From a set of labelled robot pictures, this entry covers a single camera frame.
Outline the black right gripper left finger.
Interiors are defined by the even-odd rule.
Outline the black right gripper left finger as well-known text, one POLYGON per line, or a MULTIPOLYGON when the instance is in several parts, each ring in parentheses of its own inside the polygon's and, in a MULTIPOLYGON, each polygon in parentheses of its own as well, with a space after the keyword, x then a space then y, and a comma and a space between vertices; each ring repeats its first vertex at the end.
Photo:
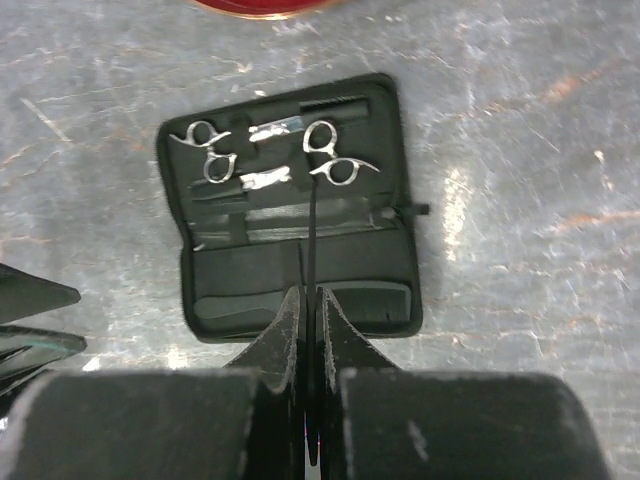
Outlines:
POLYGON ((226 368, 242 381, 233 405, 231 445, 237 479, 305 476, 305 291, 291 288, 272 323, 226 368))

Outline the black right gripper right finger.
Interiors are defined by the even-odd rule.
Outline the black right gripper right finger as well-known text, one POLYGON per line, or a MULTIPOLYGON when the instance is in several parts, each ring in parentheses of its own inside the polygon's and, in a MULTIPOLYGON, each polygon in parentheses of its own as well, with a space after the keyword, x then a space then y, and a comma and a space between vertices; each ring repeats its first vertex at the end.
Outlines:
POLYGON ((320 287, 316 294, 314 342, 314 453, 322 479, 340 479, 345 453, 344 419, 339 373, 345 369, 395 369, 347 319, 334 293, 320 287))

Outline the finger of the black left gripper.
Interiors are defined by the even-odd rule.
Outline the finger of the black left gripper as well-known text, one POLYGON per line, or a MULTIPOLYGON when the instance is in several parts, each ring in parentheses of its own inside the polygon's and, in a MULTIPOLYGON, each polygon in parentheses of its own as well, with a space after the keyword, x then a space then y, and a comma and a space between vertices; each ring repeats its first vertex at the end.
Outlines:
POLYGON ((47 365, 83 352, 84 337, 51 330, 1 326, 1 394, 28 382, 47 365))
POLYGON ((1 265, 1 323, 74 305, 81 299, 73 287, 1 265))

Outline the black zip tool case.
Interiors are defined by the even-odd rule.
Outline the black zip tool case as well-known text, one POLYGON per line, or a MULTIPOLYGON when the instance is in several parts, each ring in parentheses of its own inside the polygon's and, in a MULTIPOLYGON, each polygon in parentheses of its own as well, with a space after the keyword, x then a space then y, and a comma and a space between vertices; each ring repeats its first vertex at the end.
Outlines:
POLYGON ((373 338, 408 337, 423 322, 414 233, 426 205, 410 194, 395 80, 369 73, 220 107, 163 122, 156 157, 173 220, 182 238, 180 280, 185 322, 207 343, 258 336, 289 289, 331 290, 347 318, 373 338), (302 132, 250 144, 247 128, 301 115, 302 132), (304 130, 329 120, 337 152, 368 161, 346 187, 309 170, 326 157, 305 154, 304 130), (245 153, 247 172, 288 165, 289 182, 241 192, 236 182, 202 186, 205 151, 169 138, 196 120, 232 136, 218 145, 245 153))

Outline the silver thinning scissors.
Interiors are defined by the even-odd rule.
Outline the silver thinning scissors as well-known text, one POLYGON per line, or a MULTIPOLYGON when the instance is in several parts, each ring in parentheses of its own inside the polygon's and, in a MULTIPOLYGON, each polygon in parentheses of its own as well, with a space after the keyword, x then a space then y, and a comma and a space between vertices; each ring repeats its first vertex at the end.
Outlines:
POLYGON ((362 169, 369 170, 374 173, 380 173, 381 170, 376 165, 352 156, 344 156, 337 152, 338 131, 333 122, 329 120, 316 120, 307 126, 304 130, 302 149, 305 154, 322 155, 326 160, 319 166, 311 168, 309 175, 312 177, 324 176, 325 179, 334 186, 346 187, 353 184, 359 177, 362 169), (326 130, 329 134, 328 140, 322 145, 314 145, 312 137, 318 131, 326 130), (349 175, 345 178, 336 177, 333 170, 339 165, 349 166, 349 175))

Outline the silver hair scissors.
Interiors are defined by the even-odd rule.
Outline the silver hair scissors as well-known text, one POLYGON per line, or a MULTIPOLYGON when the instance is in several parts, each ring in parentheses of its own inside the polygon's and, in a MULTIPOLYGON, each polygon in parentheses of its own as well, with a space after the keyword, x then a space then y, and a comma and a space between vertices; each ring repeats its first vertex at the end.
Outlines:
MULTIPOLYGON (((304 127, 305 123, 301 115, 289 116, 249 126, 247 141, 250 144, 263 143, 300 133, 304 127)), ((182 136, 171 133, 169 138, 182 145, 205 151, 202 186, 221 186, 235 181, 241 192, 247 192, 286 183, 292 179, 291 167, 288 165, 247 172, 239 164, 239 160, 245 156, 244 152, 224 152, 218 149, 218 145, 231 136, 231 131, 218 131, 210 121, 196 120, 186 128, 182 136)))

